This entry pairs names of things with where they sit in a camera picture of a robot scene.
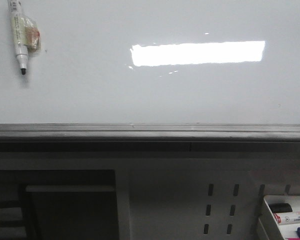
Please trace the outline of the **white whiteboard marker with tape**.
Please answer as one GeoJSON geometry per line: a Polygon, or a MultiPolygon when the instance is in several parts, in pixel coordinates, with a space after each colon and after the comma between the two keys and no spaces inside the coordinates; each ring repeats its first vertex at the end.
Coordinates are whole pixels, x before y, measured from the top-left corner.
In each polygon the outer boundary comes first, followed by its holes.
{"type": "Polygon", "coordinates": [[[41,33],[37,23],[24,14],[20,0],[8,0],[7,5],[14,55],[21,74],[26,75],[30,55],[41,49],[41,33]]]}

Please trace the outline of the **white whiteboard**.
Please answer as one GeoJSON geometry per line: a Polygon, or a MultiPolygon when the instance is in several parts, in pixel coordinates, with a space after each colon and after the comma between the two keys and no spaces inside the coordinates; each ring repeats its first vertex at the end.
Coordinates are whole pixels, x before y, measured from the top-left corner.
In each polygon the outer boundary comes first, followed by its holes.
{"type": "Polygon", "coordinates": [[[0,0],[0,124],[300,124],[300,0],[0,0]]]}

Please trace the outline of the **white pegboard panel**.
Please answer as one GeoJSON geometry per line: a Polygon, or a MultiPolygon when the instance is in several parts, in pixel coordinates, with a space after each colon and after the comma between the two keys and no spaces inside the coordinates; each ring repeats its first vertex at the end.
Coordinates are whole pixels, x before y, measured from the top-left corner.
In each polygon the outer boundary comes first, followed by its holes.
{"type": "Polygon", "coordinates": [[[266,195],[300,195],[300,169],[125,166],[115,171],[122,240],[257,240],[266,195]]]}

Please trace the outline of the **dark shelf unit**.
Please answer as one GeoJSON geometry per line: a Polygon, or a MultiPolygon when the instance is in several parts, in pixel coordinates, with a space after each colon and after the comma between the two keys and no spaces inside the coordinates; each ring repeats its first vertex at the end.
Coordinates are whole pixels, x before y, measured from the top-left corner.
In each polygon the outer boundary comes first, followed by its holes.
{"type": "Polygon", "coordinates": [[[113,170],[0,170],[0,240],[117,240],[113,170]]]}

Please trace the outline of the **black marker in bin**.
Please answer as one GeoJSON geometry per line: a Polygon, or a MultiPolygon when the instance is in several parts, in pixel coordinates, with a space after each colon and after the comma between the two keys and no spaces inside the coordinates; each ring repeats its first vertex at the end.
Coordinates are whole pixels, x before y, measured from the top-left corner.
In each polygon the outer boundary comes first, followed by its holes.
{"type": "Polygon", "coordinates": [[[291,213],[293,212],[293,209],[289,203],[271,203],[268,205],[271,212],[276,213],[291,213]]]}

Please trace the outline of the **white plastic storage bin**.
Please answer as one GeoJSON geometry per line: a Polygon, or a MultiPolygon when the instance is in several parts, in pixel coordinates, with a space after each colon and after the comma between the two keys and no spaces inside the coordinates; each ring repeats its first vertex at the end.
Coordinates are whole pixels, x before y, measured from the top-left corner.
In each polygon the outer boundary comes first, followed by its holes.
{"type": "Polygon", "coordinates": [[[300,195],[266,195],[263,197],[261,215],[258,218],[256,234],[260,240],[297,239],[300,223],[278,224],[270,204],[287,203],[294,212],[300,212],[300,195]]]}

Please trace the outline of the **red-capped white marker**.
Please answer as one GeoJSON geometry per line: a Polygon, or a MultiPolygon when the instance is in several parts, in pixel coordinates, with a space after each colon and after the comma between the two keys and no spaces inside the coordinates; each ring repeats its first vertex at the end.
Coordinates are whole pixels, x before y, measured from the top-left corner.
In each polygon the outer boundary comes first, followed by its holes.
{"type": "Polygon", "coordinates": [[[300,211],[273,213],[278,225],[291,225],[300,223],[300,211]]]}

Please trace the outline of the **grey aluminium whiteboard frame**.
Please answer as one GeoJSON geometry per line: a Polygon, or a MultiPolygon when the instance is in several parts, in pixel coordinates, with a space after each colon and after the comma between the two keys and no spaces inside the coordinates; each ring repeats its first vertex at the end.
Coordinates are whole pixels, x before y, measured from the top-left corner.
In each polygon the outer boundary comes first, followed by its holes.
{"type": "Polygon", "coordinates": [[[0,152],[292,152],[300,124],[0,124],[0,152]]]}

